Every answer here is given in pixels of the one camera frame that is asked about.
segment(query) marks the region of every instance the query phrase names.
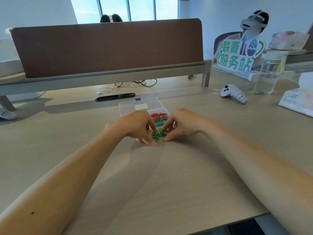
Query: plastic bag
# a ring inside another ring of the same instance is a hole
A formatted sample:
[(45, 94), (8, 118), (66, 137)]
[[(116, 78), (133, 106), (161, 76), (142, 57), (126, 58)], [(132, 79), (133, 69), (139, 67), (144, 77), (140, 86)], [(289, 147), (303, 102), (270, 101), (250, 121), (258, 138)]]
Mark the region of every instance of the plastic bag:
[(292, 30), (275, 33), (273, 34), (268, 47), (278, 50), (301, 50), (306, 44), (309, 36), (309, 34)]

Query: clear plastic box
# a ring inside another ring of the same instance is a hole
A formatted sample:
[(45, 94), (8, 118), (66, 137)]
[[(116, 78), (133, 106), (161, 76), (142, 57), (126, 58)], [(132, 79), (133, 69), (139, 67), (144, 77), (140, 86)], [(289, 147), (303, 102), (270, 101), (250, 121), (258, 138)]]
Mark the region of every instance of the clear plastic box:
[(163, 126), (165, 123), (165, 121), (160, 122), (160, 120), (168, 119), (170, 117), (170, 113), (166, 110), (157, 97), (147, 99), (136, 98), (132, 101), (120, 102), (118, 106), (121, 117), (131, 114), (136, 110), (146, 110), (149, 114), (165, 113), (166, 115), (152, 118), (157, 127)]

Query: forearm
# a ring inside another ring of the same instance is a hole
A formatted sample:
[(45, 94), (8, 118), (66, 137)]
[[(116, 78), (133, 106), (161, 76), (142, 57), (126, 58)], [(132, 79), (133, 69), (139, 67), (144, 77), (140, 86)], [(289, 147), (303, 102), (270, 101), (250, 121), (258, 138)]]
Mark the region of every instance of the forearm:
[(292, 234), (311, 234), (313, 178), (277, 155), (229, 133), (217, 122), (200, 130), (225, 155), (253, 194)]
[(60, 234), (123, 137), (116, 127), (107, 127), (45, 174), (0, 215), (0, 234)]

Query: clear water bottle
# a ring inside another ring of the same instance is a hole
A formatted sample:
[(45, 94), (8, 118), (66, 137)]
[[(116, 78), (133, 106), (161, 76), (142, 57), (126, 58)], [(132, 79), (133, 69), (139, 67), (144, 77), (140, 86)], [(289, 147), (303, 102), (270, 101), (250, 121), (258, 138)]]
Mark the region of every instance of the clear water bottle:
[(268, 51), (264, 57), (260, 75), (254, 92), (258, 94), (271, 94), (275, 84), (279, 79), (279, 75), (284, 72), (287, 51)]

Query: white label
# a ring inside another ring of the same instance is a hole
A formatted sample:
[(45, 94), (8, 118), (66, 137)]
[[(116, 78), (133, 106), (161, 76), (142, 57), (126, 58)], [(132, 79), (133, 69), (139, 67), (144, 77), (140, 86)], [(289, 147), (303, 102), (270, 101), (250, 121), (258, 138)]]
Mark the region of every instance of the white label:
[(148, 109), (149, 107), (147, 106), (146, 103), (135, 105), (135, 110), (143, 110), (143, 109)]
[(241, 102), (243, 99), (247, 98), (247, 96), (241, 92), (236, 96), (236, 98)]

